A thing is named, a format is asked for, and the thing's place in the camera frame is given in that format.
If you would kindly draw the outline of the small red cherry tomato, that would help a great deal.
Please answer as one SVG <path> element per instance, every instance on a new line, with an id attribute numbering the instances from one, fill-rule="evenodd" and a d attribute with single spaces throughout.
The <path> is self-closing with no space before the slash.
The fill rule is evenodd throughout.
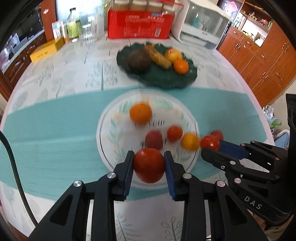
<path id="1" fill-rule="evenodd" d="M 220 130 L 213 130 L 210 135 L 217 137 L 218 140 L 224 140 L 224 135 Z"/>

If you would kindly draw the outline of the small yellow orange kumquat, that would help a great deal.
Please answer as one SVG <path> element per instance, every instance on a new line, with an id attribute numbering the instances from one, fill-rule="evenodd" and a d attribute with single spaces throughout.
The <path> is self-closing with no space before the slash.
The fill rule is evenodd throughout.
<path id="1" fill-rule="evenodd" d="M 194 133 L 186 133 L 181 139 L 181 146 L 188 151 L 196 151 L 200 147 L 200 139 Z"/>

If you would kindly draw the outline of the large red tomato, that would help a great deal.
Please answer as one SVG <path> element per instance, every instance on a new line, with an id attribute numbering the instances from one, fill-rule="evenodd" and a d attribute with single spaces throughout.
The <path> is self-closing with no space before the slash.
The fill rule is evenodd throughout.
<path id="1" fill-rule="evenodd" d="M 133 167 L 137 177 L 144 183 L 158 182 L 165 173 L 165 160 L 156 149 L 143 148 L 136 152 Z"/>

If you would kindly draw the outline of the large orange mandarin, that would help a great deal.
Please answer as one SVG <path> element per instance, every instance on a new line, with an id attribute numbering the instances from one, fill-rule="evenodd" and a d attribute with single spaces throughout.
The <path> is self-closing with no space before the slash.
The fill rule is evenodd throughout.
<path id="1" fill-rule="evenodd" d="M 147 103 L 138 102 L 130 108 L 129 116 L 136 125 L 145 125 L 152 117 L 152 109 Z"/>

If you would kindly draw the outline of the yellow apple with sticker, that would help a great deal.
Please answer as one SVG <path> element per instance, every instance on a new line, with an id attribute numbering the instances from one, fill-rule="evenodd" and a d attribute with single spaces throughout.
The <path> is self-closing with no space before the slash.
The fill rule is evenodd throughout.
<path id="1" fill-rule="evenodd" d="M 175 48 L 168 48 L 165 52 L 165 58 L 174 63 L 177 60 L 182 60 L 183 54 Z"/>

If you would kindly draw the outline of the brown ripe banana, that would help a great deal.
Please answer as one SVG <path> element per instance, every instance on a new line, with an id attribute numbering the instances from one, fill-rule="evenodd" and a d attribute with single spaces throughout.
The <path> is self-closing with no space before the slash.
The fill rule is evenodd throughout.
<path id="1" fill-rule="evenodd" d="M 144 49 L 148 52 L 149 57 L 153 63 L 158 65 L 160 68 L 168 70 L 171 68 L 171 62 L 161 54 L 154 45 L 144 45 Z"/>

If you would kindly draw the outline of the dark avocado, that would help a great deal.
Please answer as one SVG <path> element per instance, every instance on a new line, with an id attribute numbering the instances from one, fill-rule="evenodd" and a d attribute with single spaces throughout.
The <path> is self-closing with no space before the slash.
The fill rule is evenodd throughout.
<path id="1" fill-rule="evenodd" d="M 145 48 L 135 49 L 127 58 L 128 67 L 132 72 L 146 72 L 151 66 L 151 58 Z"/>

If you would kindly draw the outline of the round white floral placemat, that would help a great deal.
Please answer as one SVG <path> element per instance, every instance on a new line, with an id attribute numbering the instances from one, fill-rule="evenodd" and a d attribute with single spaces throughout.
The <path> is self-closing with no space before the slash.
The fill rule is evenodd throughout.
<path id="1" fill-rule="evenodd" d="M 152 110 L 152 117 L 145 125 L 137 125 L 130 118 L 130 109 L 140 102 L 147 103 Z M 197 121 L 184 100 L 154 90 L 134 90 L 118 96 L 98 121 L 96 141 L 102 162 L 112 171 L 125 160 L 128 151 L 158 148 L 161 153 L 170 151 L 175 162 L 191 171 L 200 151 L 185 150 L 180 140 L 171 142 L 167 133 L 172 126 L 180 127 L 183 134 L 199 135 Z"/>

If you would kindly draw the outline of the dark green scalloped plate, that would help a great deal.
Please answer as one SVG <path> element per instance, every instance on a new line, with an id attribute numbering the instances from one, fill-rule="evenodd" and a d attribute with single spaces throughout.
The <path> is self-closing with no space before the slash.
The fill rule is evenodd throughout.
<path id="1" fill-rule="evenodd" d="M 153 61 L 150 68 L 146 72 L 132 72 L 127 64 L 128 55 L 131 51 L 144 48 L 144 45 L 147 44 L 150 43 L 135 43 L 131 46 L 125 46 L 117 53 L 116 63 L 119 68 L 128 75 L 128 77 L 135 79 L 146 86 L 153 86 L 161 89 L 182 89 L 189 86 L 196 80 L 198 76 L 198 70 L 195 67 L 193 61 L 187 57 L 184 57 L 184 60 L 186 60 L 189 64 L 189 71 L 185 75 L 177 74 L 172 66 L 168 70 L 162 69 L 153 63 Z"/>

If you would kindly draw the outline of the white countertop sterilizer cabinet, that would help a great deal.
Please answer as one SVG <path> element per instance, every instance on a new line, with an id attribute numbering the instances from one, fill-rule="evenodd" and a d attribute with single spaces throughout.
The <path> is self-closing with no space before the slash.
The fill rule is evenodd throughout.
<path id="1" fill-rule="evenodd" d="M 229 16 L 210 1 L 180 1 L 183 8 L 178 12 L 171 27 L 171 34 L 181 43 L 200 45 L 214 50 L 220 43 Z"/>

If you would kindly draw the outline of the tree pattern tablecloth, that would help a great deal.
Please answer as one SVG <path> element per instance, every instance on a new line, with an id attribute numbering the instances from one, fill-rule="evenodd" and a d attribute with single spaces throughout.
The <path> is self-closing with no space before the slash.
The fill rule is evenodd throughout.
<path id="1" fill-rule="evenodd" d="M 71 95 L 113 89 L 143 88 L 169 91 L 146 87 L 128 77 L 119 68 L 116 63 L 118 51 L 133 43 L 134 40 L 127 39 L 102 40 L 90 47 L 82 47 L 79 43 L 67 43 L 58 52 L 31 63 L 8 101 L 1 122 L 1 131 L 4 133 L 6 118 L 13 112 L 13 108 L 24 109 Z M 197 68 L 196 80 L 184 89 L 206 88 L 247 94 L 263 124 L 267 136 L 264 142 L 273 143 L 273 137 L 260 104 L 239 73 L 219 52 L 182 44 L 175 39 L 161 41 L 160 45 L 182 51 Z M 26 192 L 25 194 L 36 220 L 41 220 L 56 201 Z"/>

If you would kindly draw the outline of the red paper cup package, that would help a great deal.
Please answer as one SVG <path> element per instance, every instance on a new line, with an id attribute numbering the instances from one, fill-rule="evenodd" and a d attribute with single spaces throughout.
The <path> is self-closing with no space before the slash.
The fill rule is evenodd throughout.
<path id="1" fill-rule="evenodd" d="M 180 1 L 109 1 L 107 37 L 166 39 L 183 7 Z"/>

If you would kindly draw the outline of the yellow cardboard box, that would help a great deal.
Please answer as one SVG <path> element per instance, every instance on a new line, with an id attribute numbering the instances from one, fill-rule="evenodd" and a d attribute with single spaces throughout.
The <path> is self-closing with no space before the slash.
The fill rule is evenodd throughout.
<path id="1" fill-rule="evenodd" d="M 30 54 L 30 59 L 32 62 L 37 62 L 38 60 L 58 52 L 63 45 L 64 39 L 62 37 L 53 39 L 39 46 L 32 54 Z"/>

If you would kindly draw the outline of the clear glass cup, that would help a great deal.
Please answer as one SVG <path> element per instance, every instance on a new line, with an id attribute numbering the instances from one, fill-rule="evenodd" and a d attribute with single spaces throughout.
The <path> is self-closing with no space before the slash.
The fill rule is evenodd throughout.
<path id="1" fill-rule="evenodd" d="M 89 46 L 97 41 L 96 24 L 83 25 L 79 28 L 78 33 L 81 46 Z"/>

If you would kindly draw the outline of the white plastic squeeze bottle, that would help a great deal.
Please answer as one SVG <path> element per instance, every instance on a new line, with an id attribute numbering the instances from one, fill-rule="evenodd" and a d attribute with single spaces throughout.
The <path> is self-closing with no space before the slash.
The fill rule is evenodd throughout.
<path id="1" fill-rule="evenodd" d="M 97 33 L 97 39 L 103 38 L 105 34 L 105 20 L 104 20 L 104 14 L 98 14 L 97 15 L 97 23 L 96 23 L 96 33 Z"/>

